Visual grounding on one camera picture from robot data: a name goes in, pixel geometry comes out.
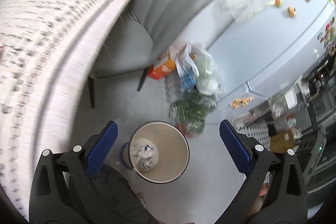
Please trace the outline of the right hand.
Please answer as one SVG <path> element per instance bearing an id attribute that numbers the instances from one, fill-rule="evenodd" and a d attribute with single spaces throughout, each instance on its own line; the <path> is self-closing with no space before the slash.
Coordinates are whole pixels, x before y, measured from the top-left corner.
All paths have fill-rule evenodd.
<path id="1" fill-rule="evenodd" d="M 248 216 L 251 216 L 260 211 L 266 198 L 266 195 L 268 193 L 269 187 L 270 187 L 269 183 L 264 183 L 262 185 L 259 195 L 257 196 L 255 203 L 253 204 L 251 210 L 249 211 Z"/>

